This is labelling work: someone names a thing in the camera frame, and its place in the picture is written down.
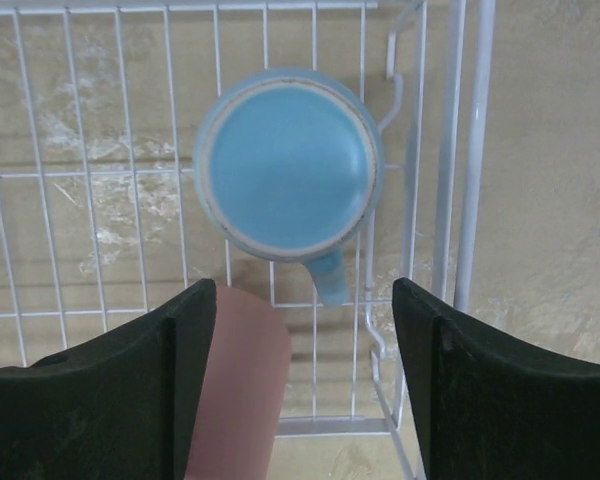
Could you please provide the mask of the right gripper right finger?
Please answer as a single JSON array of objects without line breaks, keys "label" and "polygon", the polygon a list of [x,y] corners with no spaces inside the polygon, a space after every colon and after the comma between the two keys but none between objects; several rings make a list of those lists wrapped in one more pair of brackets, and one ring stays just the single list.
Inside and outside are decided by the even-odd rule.
[{"label": "right gripper right finger", "polygon": [[392,311],[429,479],[600,479],[600,364],[511,336],[409,279]]}]

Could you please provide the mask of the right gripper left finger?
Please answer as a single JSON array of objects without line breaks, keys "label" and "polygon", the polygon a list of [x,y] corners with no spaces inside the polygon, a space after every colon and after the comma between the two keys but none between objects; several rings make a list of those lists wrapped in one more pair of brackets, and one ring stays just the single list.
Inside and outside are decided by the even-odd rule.
[{"label": "right gripper left finger", "polygon": [[181,479],[216,320],[203,279],[27,367],[0,368],[0,479]]}]

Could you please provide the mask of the light blue mug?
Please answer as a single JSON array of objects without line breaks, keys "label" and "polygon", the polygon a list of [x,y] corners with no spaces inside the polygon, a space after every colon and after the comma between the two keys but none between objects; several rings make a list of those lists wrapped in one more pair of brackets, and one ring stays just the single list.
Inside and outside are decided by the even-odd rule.
[{"label": "light blue mug", "polygon": [[192,160],[200,203],[231,244],[303,265],[327,306],[348,300],[344,247],[385,177],[379,125],[356,94],[310,69],[255,74],[214,103]]}]

